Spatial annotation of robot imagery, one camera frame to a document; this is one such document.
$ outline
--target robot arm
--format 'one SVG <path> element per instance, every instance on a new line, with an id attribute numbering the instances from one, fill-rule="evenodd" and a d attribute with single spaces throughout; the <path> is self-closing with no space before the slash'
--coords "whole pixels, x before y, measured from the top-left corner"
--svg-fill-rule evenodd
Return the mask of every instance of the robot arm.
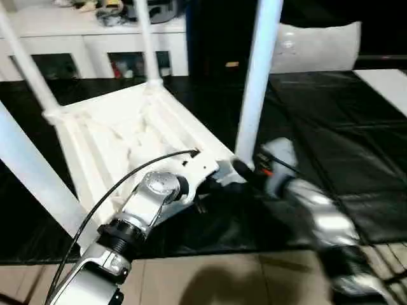
<path id="1" fill-rule="evenodd" d="M 266 150 L 288 164 L 273 164 L 273 175 L 267 179 L 259 179 L 242 164 L 233 166 L 269 196 L 287 198 L 298 208 L 330 282 L 332 301 L 341 305 L 395 304 L 360 250 L 353 223 L 320 189 L 295 177 L 291 144 L 280 141 L 277 145 L 278 151 L 275 147 Z M 47 305 L 120 305 L 123 294 L 119 285 L 151 229 L 192 204 L 197 187 L 219 169 L 202 153 L 193 160 L 183 175 L 147 173 L 110 223 L 98 229 L 99 239 L 86 250 Z"/>
<path id="2" fill-rule="evenodd" d="M 277 139 L 266 144 L 262 147 L 261 160 L 273 169 L 272 176 L 261 179 L 239 162 L 234 166 L 258 189 L 272 198 L 284 198 L 296 208 L 329 281 L 332 302 L 340 305 L 395 304 L 361 250 L 361 240 L 353 222 L 322 190 L 296 177 L 296 158 L 291 142 Z"/>
<path id="3" fill-rule="evenodd" d="M 142 250 L 152 228 L 193 203 L 197 187 L 219 169 L 210 155 L 200 152 L 180 174 L 149 172 L 132 191 L 109 224 L 51 295 L 47 305 L 120 305 L 131 263 Z"/>

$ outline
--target tiled floor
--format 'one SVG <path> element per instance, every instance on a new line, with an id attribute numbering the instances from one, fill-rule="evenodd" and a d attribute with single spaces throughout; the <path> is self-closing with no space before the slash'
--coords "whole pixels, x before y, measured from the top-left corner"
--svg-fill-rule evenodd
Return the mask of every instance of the tiled floor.
<path id="1" fill-rule="evenodd" d="M 0 293 L 10 298 L 0 304 L 43 304 L 55 269 L 0 267 Z M 379 272 L 386 276 L 384 268 Z M 329 304 L 321 267 L 311 251 L 137 261 L 121 289 L 125 305 Z"/>

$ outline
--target beige floor tile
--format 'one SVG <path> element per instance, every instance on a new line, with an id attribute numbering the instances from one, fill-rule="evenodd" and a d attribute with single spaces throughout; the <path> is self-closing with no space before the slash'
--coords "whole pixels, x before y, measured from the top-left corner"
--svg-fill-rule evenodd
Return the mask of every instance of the beige floor tile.
<path id="1" fill-rule="evenodd" d="M 65 267 L 61 278 L 72 266 L 73 264 L 68 264 Z M 132 272 L 121 288 L 125 294 L 123 305 L 139 304 L 143 269 L 144 261 L 133 263 Z M 43 305 L 56 270 L 56 266 L 27 266 L 24 279 L 22 278 L 21 284 L 15 289 L 15 299 L 30 305 Z"/>
<path id="2" fill-rule="evenodd" d="M 134 261 L 132 272 L 120 290 L 125 295 L 123 305 L 139 305 L 141 298 L 141 285 L 146 261 Z"/>
<path id="3" fill-rule="evenodd" d="M 398 296 L 399 300 L 402 304 L 407 304 L 407 297 L 405 293 L 405 288 L 401 286 L 401 284 L 393 284 L 390 286 L 391 290 Z"/>
<path id="4" fill-rule="evenodd" d="M 24 274 L 27 271 L 25 266 L 0 266 L 0 296 L 15 299 Z"/>
<path id="5" fill-rule="evenodd" d="M 392 272 L 403 272 L 407 268 L 407 248 L 401 243 L 391 245 L 377 245 L 376 249 L 382 254 L 387 263 L 372 247 L 364 247 L 371 266 L 381 278 L 392 277 Z"/>
<path id="6" fill-rule="evenodd" d="M 261 254 L 272 305 L 328 305 L 328 285 L 311 251 Z"/>
<path id="7" fill-rule="evenodd" d="M 68 264 L 64 268 L 61 278 L 67 274 L 72 266 L 73 264 Z M 21 301 L 29 302 L 29 305 L 43 305 L 57 266 L 31 266 L 28 268 L 18 291 L 18 298 Z"/>
<path id="8" fill-rule="evenodd" d="M 211 255 L 146 261 L 142 305 L 266 305 L 257 255 Z"/>

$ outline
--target white cabinet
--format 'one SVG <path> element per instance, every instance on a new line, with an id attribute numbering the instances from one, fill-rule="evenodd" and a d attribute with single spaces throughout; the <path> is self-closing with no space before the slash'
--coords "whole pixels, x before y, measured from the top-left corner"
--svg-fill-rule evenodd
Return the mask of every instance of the white cabinet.
<path id="1" fill-rule="evenodd" d="M 56 69 L 58 62 L 60 62 L 67 66 L 67 70 L 74 69 L 72 74 L 75 74 L 78 78 L 97 77 L 89 60 L 82 36 L 23 37 L 21 40 L 27 51 L 34 55 L 34 60 L 43 74 L 46 74 L 47 66 L 48 69 Z M 4 39 L 0 40 L 0 54 L 0 69 L 3 78 L 7 81 L 23 79 L 24 76 L 19 72 L 17 63 L 13 59 L 13 52 Z M 50 57 L 47 55 L 57 55 L 60 59 L 56 58 L 56 56 Z"/>
<path id="2" fill-rule="evenodd" d="M 174 76 L 188 75 L 185 33 L 152 34 L 152 38 L 160 70 Z M 114 69 L 121 68 L 117 67 L 118 62 L 126 65 L 125 69 L 132 74 L 139 75 L 138 72 L 144 70 L 141 34 L 89 35 L 84 36 L 84 40 L 99 78 L 116 77 Z"/>
<path id="3" fill-rule="evenodd" d="M 45 78 L 131 77 L 144 70 L 137 24 L 103 27 L 94 12 L 50 4 L 28 6 L 10 13 L 10 19 Z M 151 33 L 163 74 L 188 75 L 185 17 L 152 25 Z M 0 37 L 0 81 L 23 78 L 10 47 Z"/>

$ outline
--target black cable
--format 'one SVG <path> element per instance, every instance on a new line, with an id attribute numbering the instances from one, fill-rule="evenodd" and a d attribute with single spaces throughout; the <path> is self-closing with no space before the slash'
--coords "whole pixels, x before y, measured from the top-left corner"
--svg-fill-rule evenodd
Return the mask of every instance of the black cable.
<path id="1" fill-rule="evenodd" d="M 128 174 L 126 174 L 126 176 L 124 176 L 123 178 L 121 178 L 110 190 L 107 191 L 107 193 L 105 195 L 103 195 L 103 197 L 96 203 L 96 205 L 91 209 L 91 211 L 89 212 L 89 214 L 85 217 L 85 219 L 83 220 L 83 222 L 81 223 L 78 231 L 75 234 L 75 237 L 72 240 L 71 245 L 68 248 L 68 251 L 65 255 L 65 257 L 62 259 L 61 263 L 59 264 L 59 267 L 57 269 L 57 272 L 55 273 L 55 276 L 53 277 L 50 289 L 48 290 L 48 294 L 46 296 L 46 301 L 45 304 L 48 304 L 48 302 L 50 301 L 51 295 L 54 293 L 55 288 L 57 287 L 57 283 L 59 281 L 59 278 L 61 276 L 62 270 L 64 270 L 64 266 L 66 265 L 66 262 L 69 258 L 69 254 L 71 253 L 73 247 L 75 246 L 76 242 L 79 239 L 79 236 L 81 235 L 82 231 L 84 230 L 85 226 L 88 224 L 89 220 L 92 218 L 92 216 L 94 215 L 94 213 L 96 212 L 96 210 L 101 206 L 101 204 L 111 195 L 111 193 L 113 193 L 119 186 L 120 184 L 122 184 L 123 182 L 125 182 L 128 178 L 130 178 L 131 176 L 133 176 L 134 174 L 136 174 L 137 172 L 139 172 L 140 170 L 142 170 L 143 168 L 156 163 L 158 161 L 161 161 L 163 159 L 167 159 L 173 156 L 177 156 L 179 154 L 196 154 L 198 151 L 196 150 L 188 150 L 188 151 L 178 151 L 178 152 L 173 152 L 171 154 L 166 154 L 164 156 L 161 156 L 159 158 L 155 158 L 152 159 L 151 161 L 148 161 L 147 163 L 135 168 L 134 170 L 132 170 L 131 172 L 129 172 Z"/>
<path id="2" fill-rule="evenodd" d="M 387 285 L 392 285 L 392 284 L 395 284 L 397 282 L 399 282 L 400 284 L 403 284 L 401 282 L 401 280 L 403 280 L 405 278 L 407 278 L 407 270 L 404 270 L 402 273 L 396 273 L 395 276 L 393 276 L 392 278 L 388 278 L 387 280 L 384 280 L 384 282 Z"/>
<path id="3" fill-rule="evenodd" d="M 295 167 L 291 166 L 290 164 L 282 161 L 281 159 L 278 159 L 277 157 L 275 157 L 272 154 L 267 154 L 267 156 L 269 158 L 271 158 L 274 162 L 281 164 L 282 166 L 288 168 L 289 170 L 292 170 L 294 173 L 298 174 L 298 175 L 302 175 L 301 172 L 299 170 L 297 170 Z"/>
<path id="4" fill-rule="evenodd" d="M 396 252 L 393 250 L 392 246 L 389 245 L 388 243 L 386 243 L 387 248 L 390 250 L 391 254 L 394 256 L 394 258 L 396 259 L 396 261 L 399 263 L 399 265 L 406 270 L 406 267 L 404 266 L 403 262 L 401 261 L 401 259 L 397 256 Z"/>

